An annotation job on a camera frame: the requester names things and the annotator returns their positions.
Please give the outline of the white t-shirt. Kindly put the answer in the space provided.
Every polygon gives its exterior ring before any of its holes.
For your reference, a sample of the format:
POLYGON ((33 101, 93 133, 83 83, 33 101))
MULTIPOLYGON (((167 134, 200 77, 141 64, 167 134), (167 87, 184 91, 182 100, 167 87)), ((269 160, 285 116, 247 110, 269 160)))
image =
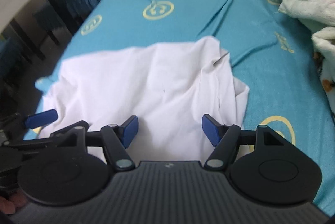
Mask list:
POLYGON ((156 43, 68 58, 58 80, 43 96, 43 108, 58 120, 42 138, 77 121, 98 131, 132 115, 139 131, 127 152, 140 161, 201 161, 213 146, 202 131, 202 117, 242 125, 249 87, 232 73, 220 42, 156 43))

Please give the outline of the teal patterned bed sheet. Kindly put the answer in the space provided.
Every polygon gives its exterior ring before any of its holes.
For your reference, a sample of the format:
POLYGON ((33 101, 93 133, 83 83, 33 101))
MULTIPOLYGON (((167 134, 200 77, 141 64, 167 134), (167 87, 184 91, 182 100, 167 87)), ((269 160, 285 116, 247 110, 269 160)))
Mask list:
MULTIPOLYGON (((233 75, 249 87, 240 127, 267 125, 315 161, 322 183, 314 203, 334 214, 334 120, 311 35, 271 0, 101 0, 54 72, 36 87, 43 98, 68 58, 207 36, 220 42, 230 55, 233 75)), ((45 111, 43 99, 37 111, 45 111)))

